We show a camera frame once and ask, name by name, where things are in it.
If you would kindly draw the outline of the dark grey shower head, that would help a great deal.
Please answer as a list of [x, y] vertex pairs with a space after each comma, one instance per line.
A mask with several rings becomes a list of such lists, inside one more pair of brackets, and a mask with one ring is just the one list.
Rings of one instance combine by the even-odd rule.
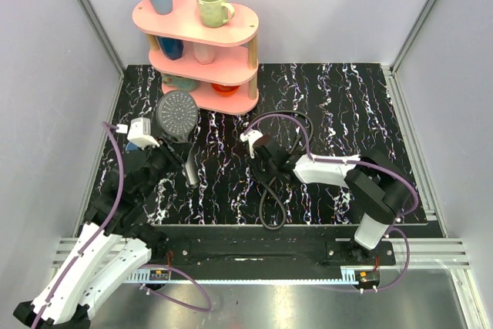
[[159, 100], [156, 111], [156, 121], [166, 141], [181, 152], [186, 180], [192, 188], [197, 188], [200, 184], [190, 139], [198, 123], [198, 113], [193, 97], [181, 90], [165, 93]]

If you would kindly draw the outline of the light green mug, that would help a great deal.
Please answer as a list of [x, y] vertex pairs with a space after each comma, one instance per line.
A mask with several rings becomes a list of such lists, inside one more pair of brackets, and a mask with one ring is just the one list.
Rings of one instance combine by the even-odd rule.
[[202, 24], [208, 28], [220, 28], [231, 21], [235, 8], [227, 0], [196, 0]]

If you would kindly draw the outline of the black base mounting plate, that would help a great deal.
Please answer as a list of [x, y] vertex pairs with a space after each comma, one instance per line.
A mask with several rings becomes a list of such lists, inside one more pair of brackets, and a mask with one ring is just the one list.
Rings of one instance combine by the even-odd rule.
[[167, 225], [156, 228], [164, 235], [153, 248], [152, 262], [186, 265], [193, 261], [259, 259], [308, 260], [329, 266], [390, 267], [396, 264], [394, 248], [379, 240], [373, 250], [355, 241], [355, 226]]

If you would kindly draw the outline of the teal speckled ceramic mug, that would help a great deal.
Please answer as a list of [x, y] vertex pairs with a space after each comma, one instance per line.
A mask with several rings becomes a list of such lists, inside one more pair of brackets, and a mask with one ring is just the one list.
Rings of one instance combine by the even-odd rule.
[[192, 92], [200, 86], [200, 83], [195, 79], [189, 79], [168, 74], [162, 74], [162, 82], [165, 86], [172, 87], [184, 92]]

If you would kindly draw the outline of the pink three-tier shelf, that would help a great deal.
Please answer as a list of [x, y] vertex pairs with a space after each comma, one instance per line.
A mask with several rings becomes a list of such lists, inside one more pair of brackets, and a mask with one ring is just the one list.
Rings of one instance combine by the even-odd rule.
[[[234, 4], [234, 18], [225, 26], [212, 29], [204, 26], [199, 17], [196, 0], [173, 0], [168, 15], [155, 12], [149, 0], [142, 0], [132, 11], [136, 27], [146, 34], [150, 44], [149, 62], [162, 74], [195, 79], [200, 86], [191, 92], [196, 104], [204, 109], [230, 115], [251, 111], [258, 102], [257, 32], [259, 18], [254, 10]], [[157, 36], [184, 41], [181, 59], [170, 60], [163, 54]], [[201, 65], [193, 56], [193, 43], [211, 45], [215, 59]], [[221, 96], [211, 83], [239, 86], [231, 96]]]

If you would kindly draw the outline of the pale pink faceted cup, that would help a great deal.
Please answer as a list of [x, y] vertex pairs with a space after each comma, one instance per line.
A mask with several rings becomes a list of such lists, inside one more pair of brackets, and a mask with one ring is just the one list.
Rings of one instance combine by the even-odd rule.
[[211, 64], [215, 59], [215, 49], [211, 45], [193, 43], [193, 56], [201, 65]]

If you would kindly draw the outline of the dark blue faceted cup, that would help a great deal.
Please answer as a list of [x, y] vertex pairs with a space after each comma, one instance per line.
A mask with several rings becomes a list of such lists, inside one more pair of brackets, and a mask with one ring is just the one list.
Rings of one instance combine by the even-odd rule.
[[163, 54], [170, 60], [181, 59], [183, 56], [184, 44], [180, 39], [157, 36], [157, 41]]

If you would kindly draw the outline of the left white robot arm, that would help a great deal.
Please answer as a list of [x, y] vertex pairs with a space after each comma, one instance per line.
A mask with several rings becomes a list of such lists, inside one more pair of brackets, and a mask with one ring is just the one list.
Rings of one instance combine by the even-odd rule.
[[96, 311], [142, 265], [168, 256], [167, 235], [146, 221], [143, 203], [168, 173], [184, 170], [192, 143], [121, 152], [90, 202], [82, 231], [52, 281], [14, 317], [30, 328], [88, 328]]

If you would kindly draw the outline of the orange bowl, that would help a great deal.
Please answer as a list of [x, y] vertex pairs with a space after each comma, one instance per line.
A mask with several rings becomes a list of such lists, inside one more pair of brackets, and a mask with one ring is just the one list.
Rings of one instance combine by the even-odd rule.
[[221, 84], [211, 83], [213, 90], [221, 96], [231, 96], [239, 90], [239, 86], [225, 86]]

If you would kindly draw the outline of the small blue cup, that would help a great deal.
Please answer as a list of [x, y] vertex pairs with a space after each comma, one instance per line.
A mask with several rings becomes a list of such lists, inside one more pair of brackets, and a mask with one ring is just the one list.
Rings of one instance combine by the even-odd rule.
[[139, 149], [139, 147], [133, 143], [127, 143], [127, 145], [126, 145], [126, 152], [138, 150], [138, 149]]

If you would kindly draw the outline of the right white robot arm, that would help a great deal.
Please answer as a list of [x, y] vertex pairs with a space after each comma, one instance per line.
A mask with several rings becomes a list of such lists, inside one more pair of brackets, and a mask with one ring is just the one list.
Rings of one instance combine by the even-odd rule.
[[261, 183], [277, 178], [286, 183], [321, 183], [349, 189], [363, 212], [349, 247], [357, 264], [368, 264], [377, 256], [377, 245], [404, 215], [409, 200], [411, 210], [419, 204], [414, 187], [377, 150], [355, 156], [296, 153], [258, 130], [241, 134], [240, 140], [248, 145], [253, 174]]

